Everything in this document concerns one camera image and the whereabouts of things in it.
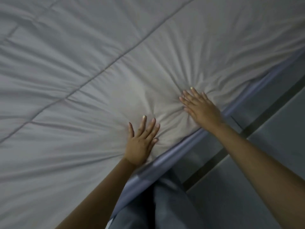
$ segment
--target person's left arm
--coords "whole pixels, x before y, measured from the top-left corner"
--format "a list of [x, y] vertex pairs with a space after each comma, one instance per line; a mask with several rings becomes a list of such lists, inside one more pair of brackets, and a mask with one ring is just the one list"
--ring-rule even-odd
[[124, 157], [107, 177], [68, 215], [56, 229], [83, 229], [106, 227], [120, 194], [136, 168], [147, 160], [154, 138], [160, 128], [153, 119], [147, 129], [146, 116], [136, 132], [129, 123], [129, 138]]

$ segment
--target pant leg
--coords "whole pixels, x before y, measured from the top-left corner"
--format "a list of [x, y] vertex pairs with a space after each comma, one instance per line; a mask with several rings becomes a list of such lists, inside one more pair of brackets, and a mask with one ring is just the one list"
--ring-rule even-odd
[[154, 228], [154, 205], [152, 188], [148, 188], [112, 220], [109, 229], [151, 229]]
[[154, 184], [156, 229], [206, 228], [173, 171]]

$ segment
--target person's right arm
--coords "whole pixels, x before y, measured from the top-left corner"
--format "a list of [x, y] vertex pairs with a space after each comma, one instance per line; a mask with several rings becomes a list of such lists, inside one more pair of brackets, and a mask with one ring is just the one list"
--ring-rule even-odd
[[204, 93], [191, 91], [180, 97], [185, 111], [226, 148], [279, 224], [305, 228], [305, 181], [224, 123]]

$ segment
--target person's left hand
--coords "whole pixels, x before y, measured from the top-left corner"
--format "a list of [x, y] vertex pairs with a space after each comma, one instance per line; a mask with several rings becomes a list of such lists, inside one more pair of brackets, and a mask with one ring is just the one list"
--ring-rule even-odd
[[129, 137], [126, 145], [124, 158], [136, 166], [143, 165], [153, 146], [158, 141], [154, 138], [159, 131], [160, 124], [156, 124], [155, 118], [151, 120], [150, 124], [146, 127], [146, 116], [143, 116], [140, 127], [135, 135], [132, 124], [129, 122]]

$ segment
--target floor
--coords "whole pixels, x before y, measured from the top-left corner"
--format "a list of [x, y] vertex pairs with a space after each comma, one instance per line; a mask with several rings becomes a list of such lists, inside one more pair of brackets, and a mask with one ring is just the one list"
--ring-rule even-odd
[[[305, 179], [305, 55], [227, 120]], [[233, 160], [209, 135], [174, 171], [210, 228], [280, 228]]]

